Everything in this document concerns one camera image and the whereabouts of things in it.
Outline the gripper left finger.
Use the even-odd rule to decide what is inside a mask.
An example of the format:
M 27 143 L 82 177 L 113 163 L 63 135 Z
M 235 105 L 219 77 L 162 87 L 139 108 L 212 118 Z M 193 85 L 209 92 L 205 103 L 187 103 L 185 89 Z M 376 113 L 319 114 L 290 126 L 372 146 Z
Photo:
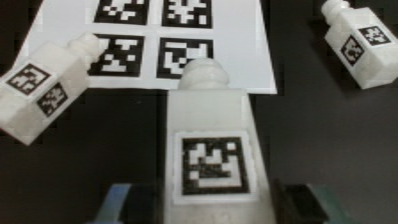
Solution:
M 157 224 L 157 194 L 150 184 L 116 183 L 88 224 Z

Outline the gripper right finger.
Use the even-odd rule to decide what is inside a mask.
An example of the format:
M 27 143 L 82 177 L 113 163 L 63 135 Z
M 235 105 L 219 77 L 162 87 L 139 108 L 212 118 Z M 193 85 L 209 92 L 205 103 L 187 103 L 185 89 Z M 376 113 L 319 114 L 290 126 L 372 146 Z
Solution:
M 351 224 L 351 217 L 326 185 L 273 183 L 278 224 Z

